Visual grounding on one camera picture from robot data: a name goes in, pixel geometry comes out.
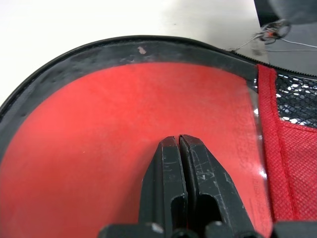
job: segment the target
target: red fabric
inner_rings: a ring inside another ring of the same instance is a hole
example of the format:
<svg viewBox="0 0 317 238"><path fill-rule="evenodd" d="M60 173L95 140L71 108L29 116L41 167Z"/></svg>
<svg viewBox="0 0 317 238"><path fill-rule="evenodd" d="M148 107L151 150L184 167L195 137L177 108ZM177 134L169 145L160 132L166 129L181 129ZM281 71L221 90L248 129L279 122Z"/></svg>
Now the red fabric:
<svg viewBox="0 0 317 238"><path fill-rule="evenodd" d="M317 129L282 121L273 69L259 68L259 110L273 216L317 220Z"/></svg>
<svg viewBox="0 0 317 238"><path fill-rule="evenodd" d="M100 70L56 91L24 121L0 167L1 238L96 238L138 219L159 141L200 138L231 175L249 216L270 232L246 81L185 63Z"/></svg>

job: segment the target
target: cable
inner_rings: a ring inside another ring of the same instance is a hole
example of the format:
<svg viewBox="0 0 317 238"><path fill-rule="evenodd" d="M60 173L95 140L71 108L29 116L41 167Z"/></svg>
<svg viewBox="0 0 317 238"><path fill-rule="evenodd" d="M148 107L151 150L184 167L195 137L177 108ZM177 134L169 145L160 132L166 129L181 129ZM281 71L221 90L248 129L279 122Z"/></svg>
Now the cable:
<svg viewBox="0 0 317 238"><path fill-rule="evenodd" d="M264 43L264 44L265 44L265 45L270 45L270 44L275 43L275 41L276 41L276 39L274 39L274 41L272 41L272 42L268 42L268 43Z"/></svg>
<svg viewBox="0 0 317 238"><path fill-rule="evenodd" d="M258 37L258 35L255 35L254 37L252 37L250 40L248 40L246 43L244 43L243 45L239 46L238 48L233 49L233 51L237 51L237 50L241 49L246 44L248 44L249 42L253 41L256 37Z"/></svg>
<svg viewBox="0 0 317 238"><path fill-rule="evenodd" d="M268 52L295 52L295 51L317 51L317 50L276 50L276 51L271 51L271 50L266 50Z"/></svg>
<svg viewBox="0 0 317 238"><path fill-rule="evenodd" d="M299 43L299 42L293 42L293 41L288 41L288 40L285 40L285 39L281 39L285 42L288 42L288 43L292 43L292 44L296 44L296 45L301 45L301 46L308 46L308 47L313 47L313 48L317 48L317 46L311 46L311 45L307 45L307 44L303 44L303 43Z"/></svg>

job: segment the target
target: zipper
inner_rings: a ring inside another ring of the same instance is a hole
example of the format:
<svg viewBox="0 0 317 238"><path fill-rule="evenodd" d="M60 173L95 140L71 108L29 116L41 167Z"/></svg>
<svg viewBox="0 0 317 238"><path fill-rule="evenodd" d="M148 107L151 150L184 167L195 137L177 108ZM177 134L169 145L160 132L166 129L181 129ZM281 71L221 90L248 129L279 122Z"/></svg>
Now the zipper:
<svg viewBox="0 0 317 238"><path fill-rule="evenodd" d="M313 75L313 74L309 74L309 73L301 73L301 72L297 72L297 71L293 71L293 70L281 68L281 67L272 65L272 64L270 64L270 63L264 63L264 62L262 62L262 61L259 61L259 60L250 58L250 57L248 57L248 56L244 56L244 55L239 54L239 53L237 53L237 52L235 52L235 51L230 51L230 53L232 53L232 54L234 54L234 55L236 55L236 56L238 56L238 57L240 57L240 58L242 58L242 59L244 59L244 60L247 60L247 61L249 61L249 62L251 62L251 63L256 63L256 64L259 63L259 64L265 65L265 66L267 66L267 67L274 68L274 69L276 69L277 71L279 71L279 72L281 72L281 73L289 73L289 74L297 75L297 76L300 76L300 77L302 77L302 76L307 76L307 77L313 77L313 78L315 78L315 79L317 78L317 75Z"/></svg>

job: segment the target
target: white table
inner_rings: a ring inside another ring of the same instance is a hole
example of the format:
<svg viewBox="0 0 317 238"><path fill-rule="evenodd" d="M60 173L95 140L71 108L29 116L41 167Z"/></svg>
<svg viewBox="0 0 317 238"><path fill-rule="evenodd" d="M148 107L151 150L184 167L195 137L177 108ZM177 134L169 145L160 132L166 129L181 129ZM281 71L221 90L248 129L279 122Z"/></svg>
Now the white table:
<svg viewBox="0 0 317 238"><path fill-rule="evenodd" d="M253 0L0 0L0 105L36 69L89 42L168 35L229 49L259 30ZM250 44L239 52L267 61Z"/></svg>

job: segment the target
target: mesh pocket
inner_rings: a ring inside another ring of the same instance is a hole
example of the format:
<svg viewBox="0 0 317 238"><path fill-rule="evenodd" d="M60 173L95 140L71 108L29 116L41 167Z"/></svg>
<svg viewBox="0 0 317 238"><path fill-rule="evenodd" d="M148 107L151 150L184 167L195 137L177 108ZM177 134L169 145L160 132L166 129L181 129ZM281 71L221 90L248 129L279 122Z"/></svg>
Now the mesh pocket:
<svg viewBox="0 0 317 238"><path fill-rule="evenodd" d="M280 118L317 128L317 81L278 74L275 84Z"/></svg>

